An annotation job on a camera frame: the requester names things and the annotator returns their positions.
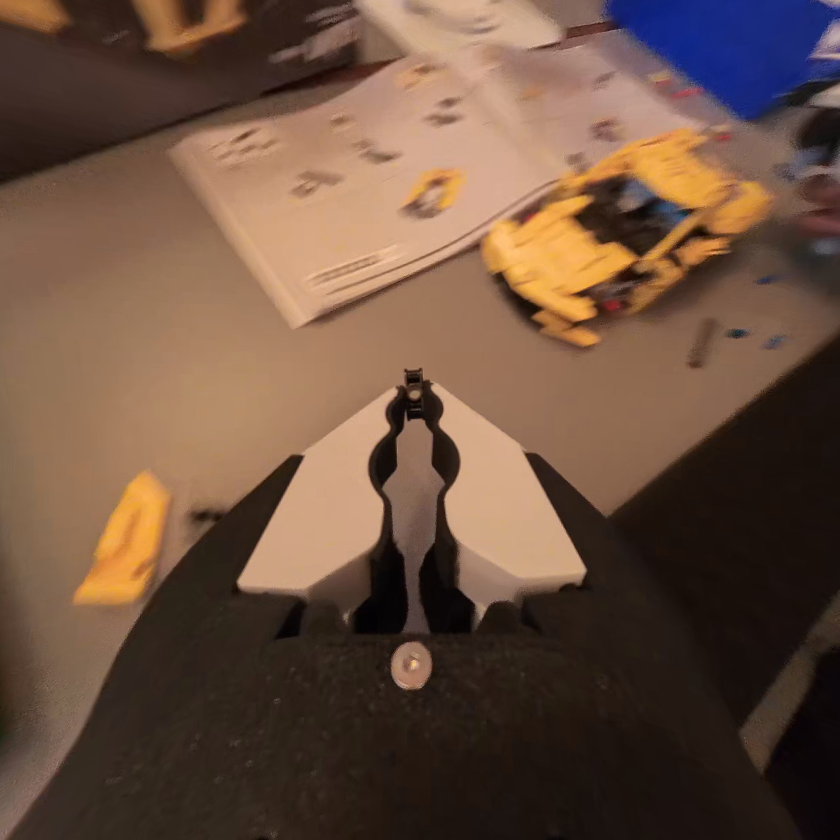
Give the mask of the blue plastic bin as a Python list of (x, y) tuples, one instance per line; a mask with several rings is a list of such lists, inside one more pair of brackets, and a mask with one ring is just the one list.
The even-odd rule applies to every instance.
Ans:
[(605, 10), (743, 119), (838, 78), (838, 2), (610, 1)]

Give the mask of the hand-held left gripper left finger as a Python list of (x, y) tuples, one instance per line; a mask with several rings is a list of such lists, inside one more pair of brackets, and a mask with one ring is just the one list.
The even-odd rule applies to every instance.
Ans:
[(327, 602), (355, 632), (401, 632), (405, 561), (385, 483), (397, 468), (406, 389), (393, 387), (301, 456), (237, 587)]

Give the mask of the person's right hand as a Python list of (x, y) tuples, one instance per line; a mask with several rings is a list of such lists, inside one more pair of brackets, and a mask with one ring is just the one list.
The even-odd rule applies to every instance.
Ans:
[(800, 233), (811, 240), (839, 238), (839, 181), (827, 173), (807, 176), (798, 186), (811, 210), (798, 216)]

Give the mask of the yellow toy brick car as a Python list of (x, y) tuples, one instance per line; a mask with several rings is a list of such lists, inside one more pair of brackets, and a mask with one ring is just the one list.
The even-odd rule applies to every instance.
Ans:
[(567, 174), (540, 205), (494, 224), (486, 268), (541, 334), (597, 345), (593, 321), (649, 308), (770, 214), (765, 186), (701, 153), (706, 143), (676, 129)]

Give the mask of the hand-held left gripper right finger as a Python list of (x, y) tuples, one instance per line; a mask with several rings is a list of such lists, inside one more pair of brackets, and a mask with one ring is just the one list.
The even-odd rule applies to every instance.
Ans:
[(579, 587), (586, 568), (526, 450), (448, 392), (423, 384), (442, 481), (423, 561), (430, 629), (474, 629), (497, 603)]

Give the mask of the wooden document stand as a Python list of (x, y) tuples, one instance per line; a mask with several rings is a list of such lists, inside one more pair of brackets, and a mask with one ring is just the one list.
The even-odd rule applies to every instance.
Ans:
[(554, 46), (564, 29), (528, 1), (356, 1), (359, 13), (405, 54), (501, 44)]

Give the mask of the small yellow black brick piece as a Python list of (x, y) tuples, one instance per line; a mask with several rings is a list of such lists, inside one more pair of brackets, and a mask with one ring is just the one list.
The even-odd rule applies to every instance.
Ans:
[(126, 606), (150, 588), (165, 535), (172, 494), (151, 470), (125, 487), (101, 533), (74, 606)]

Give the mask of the grey desk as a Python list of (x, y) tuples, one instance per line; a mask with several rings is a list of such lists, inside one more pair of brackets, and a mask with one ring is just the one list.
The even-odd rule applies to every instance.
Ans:
[[(160, 569), (289, 455), (422, 367), (610, 513), (838, 331), (832, 278), (770, 227), (574, 351), (532, 331), (475, 251), (291, 330), (168, 152), (192, 130), (294, 112), (384, 62), (2, 186), (2, 838), (83, 727), (137, 605), (74, 606), (125, 485), (173, 495)], [(686, 364), (702, 319), (706, 365)], [(788, 333), (778, 350), (730, 328)]]

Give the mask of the instruction booklet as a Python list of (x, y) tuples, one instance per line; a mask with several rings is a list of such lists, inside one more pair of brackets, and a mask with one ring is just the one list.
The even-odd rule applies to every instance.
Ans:
[(171, 157), (295, 329), (471, 248), (571, 167), (679, 129), (704, 131), (598, 49), (479, 44)]

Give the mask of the toy car set box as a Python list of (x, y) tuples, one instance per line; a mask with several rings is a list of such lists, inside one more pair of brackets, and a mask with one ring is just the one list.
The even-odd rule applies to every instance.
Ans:
[(2, 1), (8, 182), (354, 62), (344, 1)]

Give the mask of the dark grey brick beam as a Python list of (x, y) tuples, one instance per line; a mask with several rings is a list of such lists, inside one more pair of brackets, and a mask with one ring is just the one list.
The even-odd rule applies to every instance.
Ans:
[(715, 318), (704, 318), (696, 330), (690, 345), (686, 364), (691, 370), (702, 369), (709, 358), (711, 346), (718, 332), (718, 321)]

